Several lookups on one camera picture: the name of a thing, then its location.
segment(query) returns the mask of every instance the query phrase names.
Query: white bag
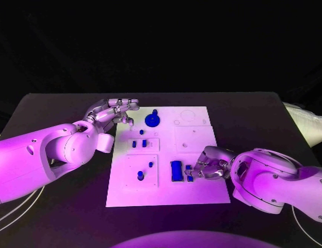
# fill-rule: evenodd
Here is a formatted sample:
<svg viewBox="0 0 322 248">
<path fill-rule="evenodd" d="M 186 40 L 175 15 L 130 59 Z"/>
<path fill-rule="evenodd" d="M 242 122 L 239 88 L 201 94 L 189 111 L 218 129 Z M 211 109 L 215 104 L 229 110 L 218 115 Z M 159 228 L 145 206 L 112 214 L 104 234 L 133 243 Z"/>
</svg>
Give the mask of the white bag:
<svg viewBox="0 0 322 248">
<path fill-rule="evenodd" d="M 316 116 L 310 111 L 298 106 L 283 103 L 300 133 L 310 147 L 322 142 L 322 116 Z"/>
</svg>

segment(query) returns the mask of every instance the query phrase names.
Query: black backdrop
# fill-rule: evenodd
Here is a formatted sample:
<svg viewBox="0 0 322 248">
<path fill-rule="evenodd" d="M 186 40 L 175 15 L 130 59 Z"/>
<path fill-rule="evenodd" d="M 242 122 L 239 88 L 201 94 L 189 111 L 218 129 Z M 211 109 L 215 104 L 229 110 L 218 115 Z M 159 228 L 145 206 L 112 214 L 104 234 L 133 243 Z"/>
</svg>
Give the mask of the black backdrop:
<svg viewBox="0 0 322 248">
<path fill-rule="evenodd" d="M 0 132 L 30 92 L 199 91 L 322 114 L 322 3 L 0 1 Z"/>
</svg>

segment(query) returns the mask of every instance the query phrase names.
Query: table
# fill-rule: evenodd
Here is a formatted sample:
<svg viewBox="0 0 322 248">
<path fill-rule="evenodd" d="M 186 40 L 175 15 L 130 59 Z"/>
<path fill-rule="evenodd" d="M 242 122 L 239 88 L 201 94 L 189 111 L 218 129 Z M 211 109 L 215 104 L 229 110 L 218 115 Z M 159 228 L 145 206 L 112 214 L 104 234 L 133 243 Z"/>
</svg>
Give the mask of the table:
<svg viewBox="0 0 322 248">
<path fill-rule="evenodd" d="M 87 107 L 107 98 L 136 98 L 140 106 L 206 106 L 218 146 L 237 152 L 265 148 L 304 165 L 319 166 L 280 98 L 271 92 L 28 94 L 0 140 L 73 123 Z M 96 152 L 86 165 L 45 186 L 27 214 L 0 232 L 0 247 L 109 247 L 170 230 L 221 231 L 280 247 L 317 247 L 294 222 L 288 205 L 278 215 L 267 214 L 229 196 L 231 204 L 106 208 L 110 163 L 112 153 Z M 229 180 L 227 188 L 231 195 Z M 24 199 L 0 205 L 0 217 Z M 21 211 L 1 221 L 0 227 Z M 322 224 L 300 211 L 296 214 L 303 228 L 322 242 Z"/>
</svg>

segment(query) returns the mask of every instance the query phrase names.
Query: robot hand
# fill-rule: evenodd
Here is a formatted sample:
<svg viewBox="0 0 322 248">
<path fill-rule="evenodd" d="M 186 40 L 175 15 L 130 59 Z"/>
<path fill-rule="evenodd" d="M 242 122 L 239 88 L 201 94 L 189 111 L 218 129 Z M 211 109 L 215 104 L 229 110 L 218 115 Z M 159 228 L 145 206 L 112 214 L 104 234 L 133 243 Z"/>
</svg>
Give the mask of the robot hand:
<svg viewBox="0 0 322 248">
<path fill-rule="evenodd" d="M 109 99 L 87 109 L 83 120 L 60 124 L 0 141 L 0 204 L 54 181 L 89 162 L 94 150 L 110 152 L 113 123 L 133 125 L 127 110 L 136 99 Z"/>
<path fill-rule="evenodd" d="M 228 178 L 232 196 L 260 211 L 278 214 L 284 203 L 322 222 L 322 167 L 306 166 L 278 152 L 254 149 L 235 155 L 206 146 L 185 174 L 205 179 Z"/>
</svg>

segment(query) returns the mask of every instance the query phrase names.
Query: white robotic arm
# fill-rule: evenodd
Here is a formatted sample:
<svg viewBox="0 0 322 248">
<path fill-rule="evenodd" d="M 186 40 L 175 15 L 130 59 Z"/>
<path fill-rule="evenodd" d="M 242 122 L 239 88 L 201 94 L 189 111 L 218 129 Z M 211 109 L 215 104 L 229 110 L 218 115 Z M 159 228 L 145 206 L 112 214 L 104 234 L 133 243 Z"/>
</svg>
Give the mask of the white robotic arm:
<svg viewBox="0 0 322 248">
<path fill-rule="evenodd" d="M 110 152 L 114 138 L 104 132 L 117 122 L 132 126 L 124 111 L 137 109 L 136 99 L 100 100 L 83 120 L 0 141 L 0 204 L 86 164 L 94 150 Z"/>
<path fill-rule="evenodd" d="M 206 146 L 188 176 L 218 179 L 231 177 L 232 196 L 258 210 L 278 214 L 284 203 L 322 222 L 322 168 L 306 166 L 288 156 L 254 149 L 235 155 Z"/>
</svg>

